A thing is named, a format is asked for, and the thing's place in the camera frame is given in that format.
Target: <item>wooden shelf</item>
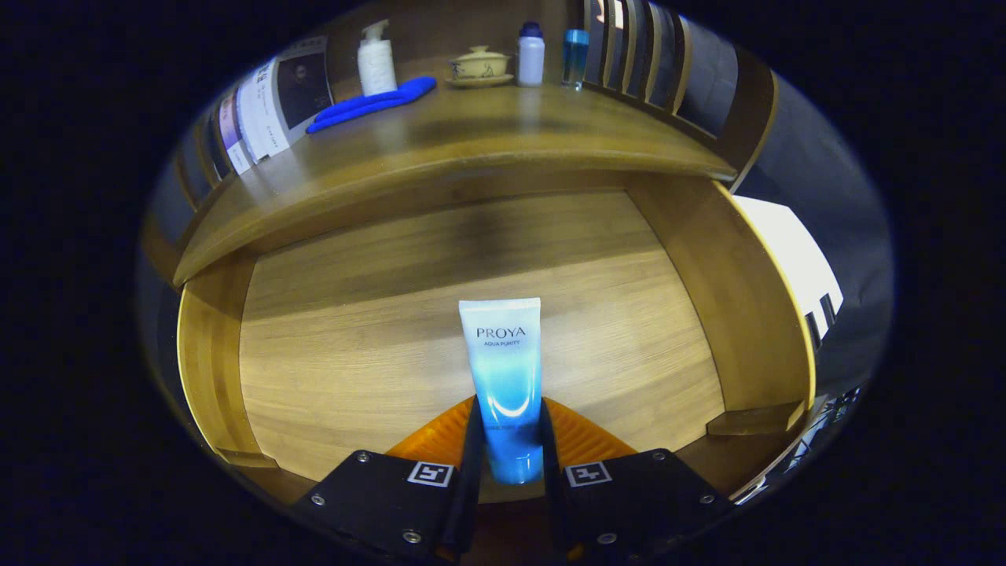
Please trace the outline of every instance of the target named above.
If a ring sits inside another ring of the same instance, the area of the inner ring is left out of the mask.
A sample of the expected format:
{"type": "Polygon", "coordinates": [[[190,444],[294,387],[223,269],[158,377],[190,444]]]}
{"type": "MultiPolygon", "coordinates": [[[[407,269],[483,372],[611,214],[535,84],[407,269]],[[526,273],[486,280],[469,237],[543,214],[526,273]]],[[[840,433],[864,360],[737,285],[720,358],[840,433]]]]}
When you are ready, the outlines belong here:
{"type": "Polygon", "coordinates": [[[411,105],[302,139],[222,184],[174,280],[181,286],[242,247],[263,252],[366,219],[360,209],[366,202],[379,202],[371,208],[386,213],[391,201],[400,212],[464,201],[451,191],[438,192],[438,201],[422,193],[435,179],[464,184],[466,177],[500,169],[648,171],[720,180],[736,173],[687,135],[598,92],[440,85],[411,105]],[[348,219],[331,217],[352,206],[348,219]]]}
{"type": "Polygon", "coordinates": [[[550,194],[260,256],[239,356],[259,446],[316,481],[389,449],[474,393],[458,301],[524,297],[541,298],[543,395],[640,450],[681,448],[723,413],[695,310],[633,201],[550,194]]]}

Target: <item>blue bottle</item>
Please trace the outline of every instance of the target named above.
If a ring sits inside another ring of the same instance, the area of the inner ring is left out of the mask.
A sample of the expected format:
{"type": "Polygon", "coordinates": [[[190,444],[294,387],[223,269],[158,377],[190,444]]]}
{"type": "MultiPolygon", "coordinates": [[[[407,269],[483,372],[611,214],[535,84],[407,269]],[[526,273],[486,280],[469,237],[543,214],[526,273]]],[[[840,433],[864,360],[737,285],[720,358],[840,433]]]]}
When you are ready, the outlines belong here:
{"type": "Polygon", "coordinates": [[[586,48],[591,34],[582,29],[567,29],[562,41],[562,85],[578,90],[586,73],[586,48]]]}

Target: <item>tube cap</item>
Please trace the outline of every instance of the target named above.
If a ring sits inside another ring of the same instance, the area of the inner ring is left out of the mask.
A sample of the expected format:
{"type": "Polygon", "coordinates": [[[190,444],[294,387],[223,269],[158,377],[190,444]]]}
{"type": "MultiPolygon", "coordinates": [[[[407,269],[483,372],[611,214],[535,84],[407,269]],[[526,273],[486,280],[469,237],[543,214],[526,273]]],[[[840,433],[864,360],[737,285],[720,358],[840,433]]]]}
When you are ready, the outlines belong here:
{"type": "Polygon", "coordinates": [[[520,28],[521,37],[541,37],[541,26],[536,21],[525,21],[520,28]]]}
{"type": "Polygon", "coordinates": [[[565,41],[570,43],[578,43],[580,45],[591,44],[591,34],[583,31],[582,29],[567,29],[565,34],[565,41]]]}

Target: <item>blue cloth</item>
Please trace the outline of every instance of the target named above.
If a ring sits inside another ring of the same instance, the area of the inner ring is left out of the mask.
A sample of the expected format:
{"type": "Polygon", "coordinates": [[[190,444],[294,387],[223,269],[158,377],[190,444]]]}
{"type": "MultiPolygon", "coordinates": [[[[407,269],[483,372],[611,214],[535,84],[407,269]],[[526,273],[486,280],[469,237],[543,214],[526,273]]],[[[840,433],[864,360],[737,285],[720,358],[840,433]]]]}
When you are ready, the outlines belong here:
{"type": "Polygon", "coordinates": [[[356,97],[340,102],[321,111],[315,118],[314,124],[308,126],[308,133],[313,134],[329,126],[335,126],[360,116],[408,104],[429,92],[436,85],[437,79],[433,76],[418,76],[402,82],[398,89],[392,92],[356,97]]]}

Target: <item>blue cosmetic tube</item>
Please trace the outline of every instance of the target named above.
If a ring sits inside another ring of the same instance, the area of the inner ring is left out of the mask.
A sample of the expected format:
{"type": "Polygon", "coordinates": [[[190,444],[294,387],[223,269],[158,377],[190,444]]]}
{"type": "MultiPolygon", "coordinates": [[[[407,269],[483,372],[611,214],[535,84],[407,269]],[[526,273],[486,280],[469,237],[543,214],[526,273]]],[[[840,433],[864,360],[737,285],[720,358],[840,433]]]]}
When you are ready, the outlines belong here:
{"type": "Polygon", "coordinates": [[[515,486],[541,478],[541,301],[460,302],[472,380],[493,477],[515,486]]]}

